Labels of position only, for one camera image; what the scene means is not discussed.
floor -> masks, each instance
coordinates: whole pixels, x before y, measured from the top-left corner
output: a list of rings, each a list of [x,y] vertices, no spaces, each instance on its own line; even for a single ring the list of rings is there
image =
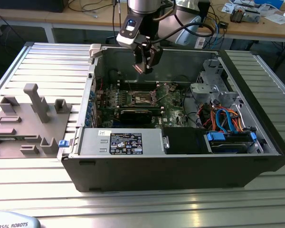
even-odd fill
[[[42,28],[33,27],[13,27],[18,34],[20,34],[25,41],[47,42],[46,35]],[[0,37],[0,78],[12,63],[15,56],[23,47],[23,41],[8,27],[1,27],[3,35]],[[58,43],[105,43],[105,39],[112,36],[110,31],[89,31],[78,29],[55,29],[55,35]],[[229,47],[232,40],[225,39],[224,47]],[[245,49],[247,41],[237,40],[233,42],[232,49]],[[261,41],[254,44],[251,51],[257,52],[265,62],[272,67],[277,59],[277,53],[280,51],[279,45],[274,45],[272,42]],[[285,61],[277,70],[276,74],[285,84]]]

black box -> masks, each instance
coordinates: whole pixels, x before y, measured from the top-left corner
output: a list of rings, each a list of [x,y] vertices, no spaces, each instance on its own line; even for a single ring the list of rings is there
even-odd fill
[[[61,13],[68,0],[0,0],[0,9],[43,10]]]

white table leg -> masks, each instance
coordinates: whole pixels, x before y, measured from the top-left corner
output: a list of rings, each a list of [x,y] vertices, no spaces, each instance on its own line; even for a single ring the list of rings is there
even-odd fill
[[[44,31],[46,32],[48,43],[56,43],[56,38],[53,32],[52,24],[45,24],[43,28]]]

label sticker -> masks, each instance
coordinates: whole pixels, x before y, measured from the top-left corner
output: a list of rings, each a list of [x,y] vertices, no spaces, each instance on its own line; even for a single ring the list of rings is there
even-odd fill
[[[110,138],[110,154],[143,154],[142,143],[141,133],[112,133]]]
[[[107,131],[107,130],[99,130],[98,131],[98,136],[110,136],[112,131]]]

white sticker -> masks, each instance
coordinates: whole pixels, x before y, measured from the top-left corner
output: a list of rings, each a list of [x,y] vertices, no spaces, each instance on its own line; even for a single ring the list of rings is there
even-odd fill
[[[112,131],[107,131],[107,130],[99,130],[98,131],[98,136],[110,136]]]

